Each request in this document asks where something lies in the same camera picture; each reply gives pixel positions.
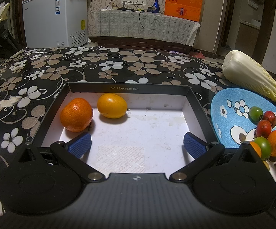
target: red tomato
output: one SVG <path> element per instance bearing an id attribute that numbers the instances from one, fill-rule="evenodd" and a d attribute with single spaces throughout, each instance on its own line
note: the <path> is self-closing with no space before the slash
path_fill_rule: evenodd
<path id="1" fill-rule="evenodd" d="M 274 128 L 276 126 L 276 116 L 273 112 L 271 111 L 266 111 L 263 115 L 263 119 L 264 121 L 269 121 L 270 124 L 272 125 L 272 128 Z"/>
<path id="2" fill-rule="evenodd" d="M 257 137 L 268 138 L 271 132 L 271 124 L 269 121 L 260 121 L 257 124 L 256 135 Z"/>

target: orange box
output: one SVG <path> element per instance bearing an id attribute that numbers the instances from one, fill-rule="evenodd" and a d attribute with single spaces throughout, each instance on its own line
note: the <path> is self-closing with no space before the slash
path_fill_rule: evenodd
<path id="1" fill-rule="evenodd" d="M 199 21 L 203 0 L 165 0 L 164 14 Z"/>

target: blue bowl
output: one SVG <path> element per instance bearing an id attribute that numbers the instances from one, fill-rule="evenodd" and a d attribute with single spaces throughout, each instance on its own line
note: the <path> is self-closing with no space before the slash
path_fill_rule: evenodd
<path id="1" fill-rule="evenodd" d="M 276 106 L 265 98 L 245 89 L 229 88 L 218 92 L 211 103 L 211 120 L 220 143 L 226 148 L 239 148 L 240 139 L 253 141 L 256 124 L 249 119 L 249 108 L 260 107 L 263 112 Z M 268 161 L 270 173 L 276 182 L 275 162 Z"/>

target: door frame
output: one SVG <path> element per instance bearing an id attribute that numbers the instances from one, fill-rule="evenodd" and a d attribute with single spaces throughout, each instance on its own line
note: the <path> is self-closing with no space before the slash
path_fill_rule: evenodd
<path id="1" fill-rule="evenodd" d="M 14 6 L 12 6 L 13 11 L 13 22 L 14 30 L 16 35 L 16 40 L 23 47 L 27 47 L 26 35 L 24 32 L 24 23 L 23 23 L 23 0 L 13 0 Z"/>
<path id="2" fill-rule="evenodd" d="M 235 0 L 227 0 L 223 30 L 221 32 L 218 48 L 216 51 L 217 56 L 219 54 L 221 46 L 223 44 L 226 44 L 227 42 L 232 15 L 233 15 L 234 2 Z M 263 58 L 267 50 L 268 42 L 270 40 L 275 13 L 276 13 L 276 0 L 265 0 L 259 35 L 252 54 L 252 58 L 260 64 L 262 64 Z"/>

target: box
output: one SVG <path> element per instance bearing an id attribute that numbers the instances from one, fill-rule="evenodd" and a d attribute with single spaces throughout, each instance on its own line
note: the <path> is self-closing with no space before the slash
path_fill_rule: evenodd
<path id="1" fill-rule="evenodd" d="M 203 0 L 165 0 L 164 14 L 199 21 Z"/>
<path id="2" fill-rule="evenodd" d="M 98 98 L 117 93 L 128 105 L 125 116 L 109 119 L 99 114 Z M 46 113 L 33 138 L 34 145 L 48 147 L 68 142 L 81 132 L 67 131 L 61 110 L 81 97 L 93 107 L 89 130 L 92 146 L 81 160 L 106 177 L 110 173 L 165 173 L 166 177 L 194 160 L 183 147 L 191 132 L 206 142 L 217 141 L 200 103 L 188 86 L 132 83 L 66 84 Z"/>

